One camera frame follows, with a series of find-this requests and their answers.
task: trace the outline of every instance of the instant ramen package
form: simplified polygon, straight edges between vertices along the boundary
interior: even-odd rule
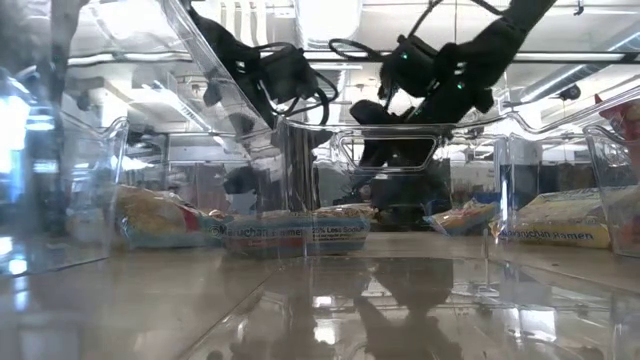
[[[131,248],[221,246],[230,217],[205,213],[173,193],[120,186],[116,202],[120,233]]]
[[[267,212],[227,224],[224,243],[234,254],[263,258],[344,254],[362,249],[374,215],[368,204]]]
[[[482,204],[471,200],[461,209],[452,209],[425,220],[437,232],[448,236],[482,235],[496,215],[498,204]]]

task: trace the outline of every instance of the plastic wrapper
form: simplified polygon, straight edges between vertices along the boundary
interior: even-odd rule
[[[618,206],[638,199],[631,187],[612,189],[612,197]],[[518,211],[516,219],[502,229],[494,225],[492,231],[505,241],[599,249],[610,246],[598,189],[539,195]]]
[[[426,221],[434,230],[444,235],[482,235],[498,209],[498,203],[482,204],[471,200],[461,209],[428,216]]]
[[[118,191],[120,230],[131,248],[181,248],[222,245],[222,212],[204,213],[173,193],[129,186]]]
[[[342,254],[364,246],[374,215],[368,204],[351,204],[237,217],[224,243],[232,253],[267,258]]]

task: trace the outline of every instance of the black cable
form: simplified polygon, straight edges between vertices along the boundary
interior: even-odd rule
[[[422,22],[424,21],[424,19],[427,18],[427,15],[429,15],[433,11],[433,9],[435,9],[436,6],[440,5],[441,2],[442,2],[442,0],[429,1],[429,6],[422,13],[422,15],[420,15],[420,17],[418,18],[416,23],[413,24],[413,28],[411,28],[411,31],[409,31],[409,35],[407,35],[407,37],[411,37],[411,36],[415,35],[415,33],[416,33],[416,31],[418,31],[418,28],[420,27],[420,25],[422,25]]]
[[[266,50],[266,49],[273,49],[276,47],[294,47],[294,46],[293,44],[290,44],[290,43],[278,41],[278,42],[273,42],[269,44],[255,46],[253,49],[260,51],[260,50]]]
[[[367,56],[351,56],[349,54],[346,54],[345,52],[343,52],[342,50],[338,49],[336,47],[336,45],[346,45],[346,46],[350,46],[354,49],[358,49],[360,51],[363,51],[367,54]],[[359,43],[357,41],[353,41],[353,40],[348,40],[348,39],[331,39],[329,40],[329,49],[331,51],[333,51],[335,54],[337,54],[338,56],[347,59],[347,60],[373,60],[373,61],[382,61],[385,56],[380,54],[380,52],[373,50],[372,48],[368,47],[367,45],[364,45],[362,43]]]
[[[335,101],[338,98],[338,96],[340,96],[340,92],[338,91],[338,88],[331,82],[331,80],[327,79],[324,75],[320,74],[317,71],[314,71],[314,73],[316,74],[316,76],[320,80],[324,81],[327,85],[329,85],[331,90],[333,90],[333,96],[331,98],[327,98],[327,94],[325,94],[325,92],[322,91],[322,89],[317,89],[316,90],[316,94],[318,94],[318,97],[320,97],[320,102],[319,103],[317,103],[315,105],[308,106],[308,107],[304,107],[302,109],[294,110],[294,111],[292,111],[292,112],[290,112],[288,114],[285,114],[286,116],[297,115],[297,114],[303,113],[305,111],[309,111],[309,110],[313,110],[313,109],[319,108],[320,106],[324,107],[325,106],[324,105],[325,101],[322,100],[322,95],[324,95],[324,98],[326,99],[326,103],[327,103],[326,109],[327,109],[327,112],[328,112],[328,104],[333,102],[333,101]]]

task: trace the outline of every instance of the plastic bin rim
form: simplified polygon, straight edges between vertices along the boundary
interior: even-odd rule
[[[584,134],[587,137],[600,136],[605,137],[619,145],[638,145],[640,140],[625,140],[613,132],[607,130],[604,126],[589,125],[584,128]]]
[[[561,126],[564,125],[568,125],[571,123],[575,123],[579,120],[584,120],[585,118],[588,118],[592,115],[595,114],[599,114],[601,111],[603,110],[607,110],[609,108],[612,108],[614,106],[620,105],[624,102],[627,102],[629,100],[632,100],[634,98],[637,98],[638,96],[640,96],[640,86],[636,86],[633,89],[627,90],[621,94],[618,94],[608,100],[605,100],[599,104],[594,104],[588,108],[585,108],[583,110],[580,110],[578,112],[576,112],[575,114],[569,115],[565,118],[562,118],[558,121],[554,121],[550,124],[544,125],[540,128],[535,128],[532,127],[531,125],[529,125],[529,123],[527,123],[527,121],[522,118],[522,116],[520,116],[520,114],[513,110],[512,112],[506,113],[502,116],[498,116],[498,117],[494,117],[491,119],[487,119],[487,120],[482,120],[482,121],[477,121],[477,122],[473,122],[473,123],[457,123],[457,124],[402,124],[402,125],[345,125],[345,124],[340,124],[340,125],[313,125],[313,124],[306,124],[303,123],[301,121],[298,120],[291,120],[291,119],[284,119],[285,122],[287,122],[288,124],[292,125],[292,126],[296,126],[296,127],[301,127],[301,128],[305,128],[307,130],[315,130],[315,131],[320,131],[320,130],[326,130],[326,131],[340,131],[340,130],[382,130],[382,129],[390,129],[390,130],[396,130],[396,131],[415,131],[415,130],[425,130],[425,129],[443,129],[443,130],[451,130],[451,131],[456,131],[456,130],[471,130],[474,128],[477,128],[479,126],[487,126],[487,125],[493,125],[497,122],[506,120],[506,119],[511,119],[514,120],[515,122],[517,122],[523,130],[525,130],[526,132],[532,134],[532,135],[542,135],[542,134],[546,134],[548,132],[557,130],[558,128],[560,128]]]

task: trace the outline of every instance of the transparent container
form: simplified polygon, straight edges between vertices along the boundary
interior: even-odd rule
[[[0,275],[104,259],[128,123],[92,128],[58,112],[15,78],[0,80]]]
[[[172,166],[194,149],[180,141],[213,156],[201,162],[250,163],[239,136],[257,141],[269,126],[180,1],[67,5],[0,3],[2,272],[101,259],[112,245],[220,246],[227,216],[210,212],[225,209],[171,194]]]
[[[616,254],[638,257],[639,168],[632,157],[638,141],[626,141],[602,126],[586,127],[585,134],[593,156],[613,250]]]
[[[390,244],[404,249],[403,243],[411,249],[419,239],[429,240],[421,232],[433,231],[452,238],[489,236],[504,245],[607,249],[607,221],[582,129],[606,123],[599,112],[639,91],[537,128],[515,112],[456,126],[319,127],[284,120],[278,136],[284,144],[286,216],[273,214],[278,225],[268,218],[243,227],[280,233],[244,235],[256,246],[273,236],[271,248],[295,248],[299,256],[361,249],[369,254]],[[386,146],[405,159],[363,166],[368,145]],[[345,207],[358,211],[341,219]],[[281,242],[287,231],[295,245]],[[378,231],[407,235],[390,242],[387,235],[372,234]]]

